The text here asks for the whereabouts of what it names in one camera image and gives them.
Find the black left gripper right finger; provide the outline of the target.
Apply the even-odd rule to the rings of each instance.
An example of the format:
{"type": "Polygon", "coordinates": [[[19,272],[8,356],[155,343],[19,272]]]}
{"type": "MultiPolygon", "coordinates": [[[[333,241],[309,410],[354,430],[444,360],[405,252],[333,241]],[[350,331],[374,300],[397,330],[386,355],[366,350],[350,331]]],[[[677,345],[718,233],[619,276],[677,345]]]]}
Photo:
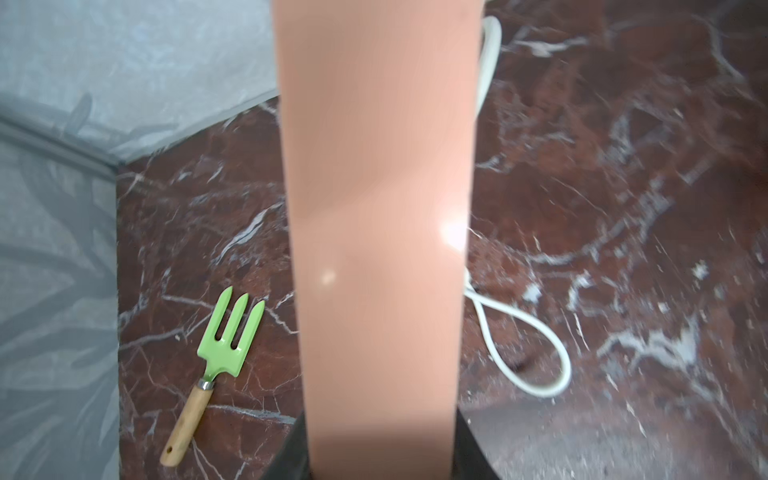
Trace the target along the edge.
{"type": "Polygon", "coordinates": [[[454,450],[451,478],[453,480],[499,480],[483,454],[469,424],[456,410],[454,450]]]}

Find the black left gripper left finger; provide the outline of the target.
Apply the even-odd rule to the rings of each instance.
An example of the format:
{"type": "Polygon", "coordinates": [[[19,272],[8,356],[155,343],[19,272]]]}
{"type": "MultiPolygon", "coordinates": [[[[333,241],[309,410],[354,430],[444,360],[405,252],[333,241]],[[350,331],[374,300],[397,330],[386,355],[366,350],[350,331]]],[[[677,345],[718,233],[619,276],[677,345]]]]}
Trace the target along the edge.
{"type": "Polygon", "coordinates": [[[306,418],[300,414],[262,480],[310,480],[312,478],[306,418]]]}

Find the pink power strip block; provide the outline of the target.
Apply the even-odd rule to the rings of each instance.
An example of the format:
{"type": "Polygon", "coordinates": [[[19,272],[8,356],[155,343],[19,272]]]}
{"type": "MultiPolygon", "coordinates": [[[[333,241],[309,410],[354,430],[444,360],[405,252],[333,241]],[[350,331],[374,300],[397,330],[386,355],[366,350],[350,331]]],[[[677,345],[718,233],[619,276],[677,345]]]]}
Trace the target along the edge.
{"type": "Polygon", "coordinates": [[[272,6],[315,478],[451,475],[482,10],[272,6]]]}

